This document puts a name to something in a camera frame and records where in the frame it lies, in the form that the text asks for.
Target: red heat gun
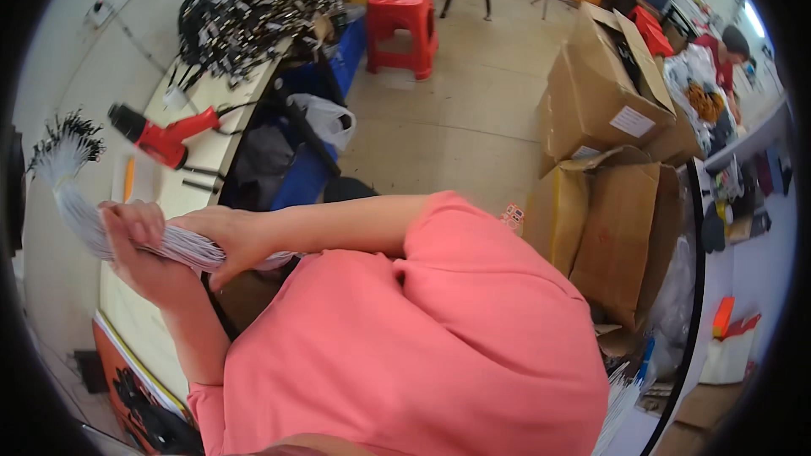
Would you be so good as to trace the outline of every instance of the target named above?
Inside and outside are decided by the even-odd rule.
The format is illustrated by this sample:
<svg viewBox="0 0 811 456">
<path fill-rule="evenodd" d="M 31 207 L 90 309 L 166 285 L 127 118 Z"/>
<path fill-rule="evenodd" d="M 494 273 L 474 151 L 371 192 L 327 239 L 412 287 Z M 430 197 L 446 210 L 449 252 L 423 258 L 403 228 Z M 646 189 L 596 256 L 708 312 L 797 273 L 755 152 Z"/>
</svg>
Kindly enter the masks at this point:
<svg viewBox="0 0 811 456">
<path fill-rule="evenodd" d="M 199 115 L 180 119 L 166 128 L 155 125 L 127 104 L 114 104 L 109 108 L 107 117 L 113 122 L 113 127 L 147 155 L 173 169 L 181 169 L 189 157 L 189 149 L 182 141 L 209 128 L 218 129 L 220 115 L 225 112 L 217 112 L 211 106 Z"/>
</svg>

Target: hand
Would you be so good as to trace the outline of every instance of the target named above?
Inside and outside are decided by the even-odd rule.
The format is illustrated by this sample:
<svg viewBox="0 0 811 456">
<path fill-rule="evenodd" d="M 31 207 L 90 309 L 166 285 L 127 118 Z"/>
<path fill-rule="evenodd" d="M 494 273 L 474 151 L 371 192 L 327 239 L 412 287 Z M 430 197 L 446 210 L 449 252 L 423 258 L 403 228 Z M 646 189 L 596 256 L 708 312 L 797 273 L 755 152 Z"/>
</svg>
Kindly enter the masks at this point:
<svg viewBox="0 0 811 456">
<path fill-rule="evenodd" d="M 272 236 L 263 232 L 265 221 L 273 215 L 273 212 L 256 213 L 227 206 L 207 206 L 172 218 L 167 223 L 205 236 L 223 249 L 226 260 L 208 282 L 211 290 L 218 290 L 242 271 L 279 252 L 273 247 Z"/>
<path fill-rule="evenodd" d="M 105 201 L 99 208 L 115 257 L 110 266 L 139 296 L 165 310 L 182 306 L 190 290 L 203 289 L 198 275 L 188 266 L 133 246 L 135 241 L 160 248 L 165 225 L 157 204 Z"/>
</svg>

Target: tiled floor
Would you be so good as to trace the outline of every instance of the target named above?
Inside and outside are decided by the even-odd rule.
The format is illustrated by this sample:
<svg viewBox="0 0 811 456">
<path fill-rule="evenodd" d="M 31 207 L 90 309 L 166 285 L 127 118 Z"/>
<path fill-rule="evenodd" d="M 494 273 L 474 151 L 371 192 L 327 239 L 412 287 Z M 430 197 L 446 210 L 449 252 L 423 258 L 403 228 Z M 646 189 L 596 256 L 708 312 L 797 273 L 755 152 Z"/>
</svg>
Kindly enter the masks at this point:
<svg viewBox="0 0 811 456">
<path fill-rule="evenodd" d="M 490 212 L 523 206 L 540 160 L 535 111 L 574 11 L 558 2 L 435 0 L 440 48 L 428 81 L 381 68 L 355 75 L 358 132 L 339 164 L 383 194 L 453 189 Z"/>
</svg>

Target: pink shirt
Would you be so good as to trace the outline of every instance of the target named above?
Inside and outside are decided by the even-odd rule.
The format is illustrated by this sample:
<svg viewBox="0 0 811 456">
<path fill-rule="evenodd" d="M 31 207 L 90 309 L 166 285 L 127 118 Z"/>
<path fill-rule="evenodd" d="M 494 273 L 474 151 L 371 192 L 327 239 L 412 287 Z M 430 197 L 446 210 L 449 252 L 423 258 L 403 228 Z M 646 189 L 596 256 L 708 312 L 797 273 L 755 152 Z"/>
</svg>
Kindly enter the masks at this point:
<svg viewBox="0 0 811 456">
<path fill-rule="evenodd" d="M 380 456 L 591 453 L 608 381 L 573 285 L 454 193 L 404 249 L 301 261 L 229 349 L 225 384 L 190 384 L 206 454 L 301 432 Z"/>
</svg>

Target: electrical outlet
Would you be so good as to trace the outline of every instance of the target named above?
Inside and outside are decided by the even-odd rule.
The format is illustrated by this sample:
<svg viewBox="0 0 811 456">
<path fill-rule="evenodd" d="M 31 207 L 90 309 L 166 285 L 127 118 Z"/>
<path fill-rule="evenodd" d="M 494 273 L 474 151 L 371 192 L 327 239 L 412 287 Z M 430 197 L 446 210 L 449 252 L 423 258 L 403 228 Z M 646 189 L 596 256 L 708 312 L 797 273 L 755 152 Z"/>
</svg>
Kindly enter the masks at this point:
<svg viewBox="0 0 811 456">
<path fill-rule="evenodd" d="M 109 7 L 101 6 L 101 8 L 98 10 L 97 13 L 94 10 L 95 5 L 96 4 L 94 3 L 90 7 L 90 9 L 87 11 L 87 15 L 85 16 L 87 18 L 87 22 L 92 26 L 92 28 L 94 30 L 98 30 L 99 28 L 101 28 L 102 25 L 104 25 L 107 22 L 110 15 L 112 14 L 112 11 L 110 10 Z"/>
</svg>

